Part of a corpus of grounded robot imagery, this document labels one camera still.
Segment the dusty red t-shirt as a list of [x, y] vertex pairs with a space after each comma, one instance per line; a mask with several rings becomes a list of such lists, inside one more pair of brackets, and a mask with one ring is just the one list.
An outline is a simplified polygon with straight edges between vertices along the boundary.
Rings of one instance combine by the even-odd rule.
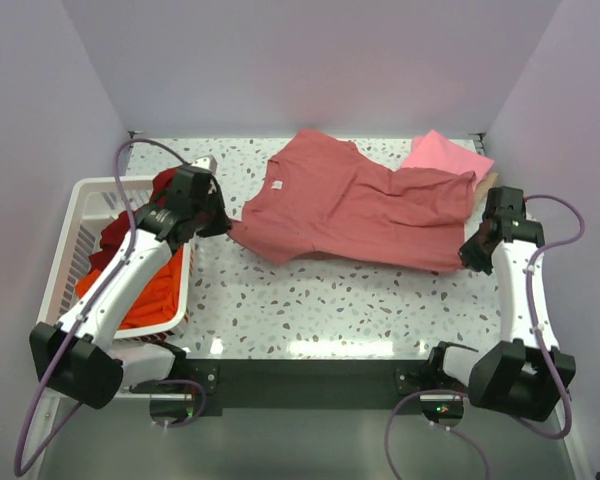
[[352, 142], [302, 130], [267, 162], [262, 189], [230, 238], [276, 265], [310, 254], [439, 273], [458, 250], [474, 207], [474, 174], [391, 170]]

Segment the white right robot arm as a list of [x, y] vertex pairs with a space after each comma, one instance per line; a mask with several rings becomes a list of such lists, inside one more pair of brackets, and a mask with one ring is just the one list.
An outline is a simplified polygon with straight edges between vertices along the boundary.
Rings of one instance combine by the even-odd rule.
[[576, 362], [550, 324], [543, 260], [551, 246], [526, 201], [520, 189], [490, 189], [478, 230], [459, 250], [465, 268], [496, 277], [499, 341], [484, 354], [441, 342], [420, 374], [427, 386], [463, 386], [476, 407], [542, 422], [566, 397]]

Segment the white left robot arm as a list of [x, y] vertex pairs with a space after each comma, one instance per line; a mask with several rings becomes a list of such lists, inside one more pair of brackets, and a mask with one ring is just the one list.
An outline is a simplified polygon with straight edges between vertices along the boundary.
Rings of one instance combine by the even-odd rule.
[[161, 200], [127, 217], [129, 230], [92, 287], [54, 324], [40, 322], [29, 335], [41, 388], [94, 409], [123, 386], [166, 380], [184, 358], [166, 343], [118, 349], [114, 337], [146, 285], [181, 247], [231, 227], [214, 174], [192, 165], [175, 170]]

